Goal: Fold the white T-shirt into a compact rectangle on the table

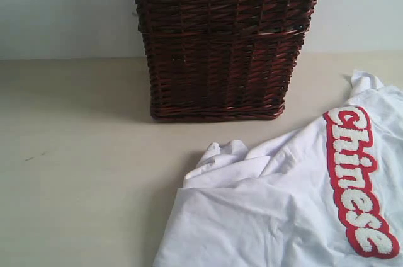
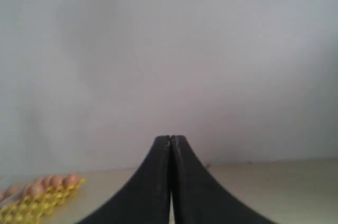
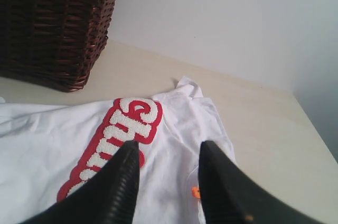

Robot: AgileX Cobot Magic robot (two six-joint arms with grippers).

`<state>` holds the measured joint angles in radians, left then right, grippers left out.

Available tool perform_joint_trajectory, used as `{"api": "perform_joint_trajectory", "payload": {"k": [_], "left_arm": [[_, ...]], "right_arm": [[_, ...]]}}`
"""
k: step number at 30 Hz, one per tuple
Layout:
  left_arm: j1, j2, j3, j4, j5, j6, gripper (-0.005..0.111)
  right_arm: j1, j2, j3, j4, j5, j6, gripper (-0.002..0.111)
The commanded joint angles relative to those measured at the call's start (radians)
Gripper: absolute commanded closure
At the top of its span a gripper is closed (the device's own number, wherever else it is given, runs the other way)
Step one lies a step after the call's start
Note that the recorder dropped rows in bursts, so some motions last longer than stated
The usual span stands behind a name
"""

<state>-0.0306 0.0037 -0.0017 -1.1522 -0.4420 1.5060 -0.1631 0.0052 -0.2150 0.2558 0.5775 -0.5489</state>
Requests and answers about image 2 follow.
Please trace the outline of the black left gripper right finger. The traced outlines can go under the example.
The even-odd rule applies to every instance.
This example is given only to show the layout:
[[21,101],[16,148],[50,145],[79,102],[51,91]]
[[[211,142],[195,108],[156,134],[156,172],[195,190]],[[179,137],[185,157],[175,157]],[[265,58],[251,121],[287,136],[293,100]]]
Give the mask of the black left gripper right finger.
[[273,223],[223,188],[200,162],[185,136],[171,137],[171,164],[176,223]]

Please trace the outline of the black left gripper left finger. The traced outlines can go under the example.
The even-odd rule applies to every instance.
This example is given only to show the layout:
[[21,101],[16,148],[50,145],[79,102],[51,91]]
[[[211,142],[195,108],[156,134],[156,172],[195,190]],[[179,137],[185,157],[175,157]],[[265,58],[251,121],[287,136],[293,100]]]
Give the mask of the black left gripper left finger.
[[82,224],[169,223],[169,136],[158,136],[133,176]]

